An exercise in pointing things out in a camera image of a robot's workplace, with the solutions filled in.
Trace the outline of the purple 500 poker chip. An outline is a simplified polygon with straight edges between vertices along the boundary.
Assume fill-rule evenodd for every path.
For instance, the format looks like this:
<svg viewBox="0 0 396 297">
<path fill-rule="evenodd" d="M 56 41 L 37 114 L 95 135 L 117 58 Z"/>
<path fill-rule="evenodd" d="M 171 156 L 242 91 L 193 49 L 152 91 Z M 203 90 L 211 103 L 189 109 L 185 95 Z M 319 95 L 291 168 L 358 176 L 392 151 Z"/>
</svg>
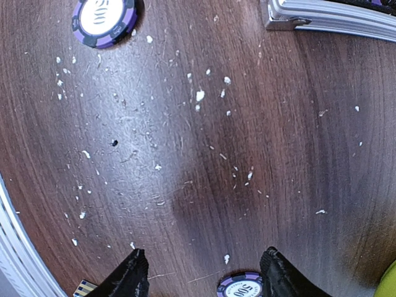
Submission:
<svg viewBox="0 0 396 297">
<path fill-rule="evenodd" d="M 241 272 L 225 277 L 217 286 L 218 297 L 262 297 L 262 277 L 257 272 Z"/>
<path fill-rule="evenodd" d="M 130 0 L 78 1 L 71 27 L 75 37 L 91 48 L 115 45 L 137 22 L 136 2 Z"/>
</svg>

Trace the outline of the aluminium poker case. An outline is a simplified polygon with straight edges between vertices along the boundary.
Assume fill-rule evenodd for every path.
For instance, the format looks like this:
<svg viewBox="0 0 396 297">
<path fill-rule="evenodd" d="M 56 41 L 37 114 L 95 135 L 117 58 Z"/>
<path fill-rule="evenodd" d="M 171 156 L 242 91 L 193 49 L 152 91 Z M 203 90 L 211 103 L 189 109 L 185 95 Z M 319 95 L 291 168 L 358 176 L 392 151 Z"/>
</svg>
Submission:
<svg viewBox="0 0 396 297">
<path fill-rule="evenodd" d="M 266 0 L 260 4 L 267 30 L 317 30 L 395 41 L 395 1 Z"/>
</svg>

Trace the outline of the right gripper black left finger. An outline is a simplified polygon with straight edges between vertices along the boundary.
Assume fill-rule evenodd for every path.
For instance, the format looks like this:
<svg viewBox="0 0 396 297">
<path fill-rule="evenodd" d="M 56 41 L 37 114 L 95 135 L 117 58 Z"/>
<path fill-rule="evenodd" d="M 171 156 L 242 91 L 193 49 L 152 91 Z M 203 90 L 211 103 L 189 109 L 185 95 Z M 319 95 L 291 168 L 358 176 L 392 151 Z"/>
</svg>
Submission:
<svg viewBox="0 0 396 297">
<path fill-rule="evenodd" d="M 147 297 L 149 263 L 144 249 L 134 249 L 88 297 Z"/>
</svg>

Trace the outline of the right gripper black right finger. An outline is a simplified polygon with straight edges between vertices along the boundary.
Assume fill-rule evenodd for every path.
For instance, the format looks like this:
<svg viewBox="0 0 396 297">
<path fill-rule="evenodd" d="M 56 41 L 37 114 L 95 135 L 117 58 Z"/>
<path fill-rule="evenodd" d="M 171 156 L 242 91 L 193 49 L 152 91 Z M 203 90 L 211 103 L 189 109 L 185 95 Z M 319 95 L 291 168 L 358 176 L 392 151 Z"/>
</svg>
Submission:
<svg viewBox="0 0 396 297">
<path fill-rule="evenodd" d="M 330 297 L 308 280 L 281 252 L 269 247 L 260 259 L 264 296 Z"/>
</svg>

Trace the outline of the blue gold card box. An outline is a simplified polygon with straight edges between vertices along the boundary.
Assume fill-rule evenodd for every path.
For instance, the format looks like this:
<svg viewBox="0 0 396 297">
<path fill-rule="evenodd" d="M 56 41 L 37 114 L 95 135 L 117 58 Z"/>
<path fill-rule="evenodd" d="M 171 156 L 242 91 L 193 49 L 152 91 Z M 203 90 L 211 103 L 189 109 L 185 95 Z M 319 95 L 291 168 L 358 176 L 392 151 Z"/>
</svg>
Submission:
<svg viewBox="0 0 396 297">
<path fill-rule="evenodd" d="M 80 284 L 77 286 L 75 292 L 73 293 L 73 297 L 84 297 L 87 296 L 91 291 L 93 291 L 97 286 L 86 281 L 82 280 Z"/>
</svg>

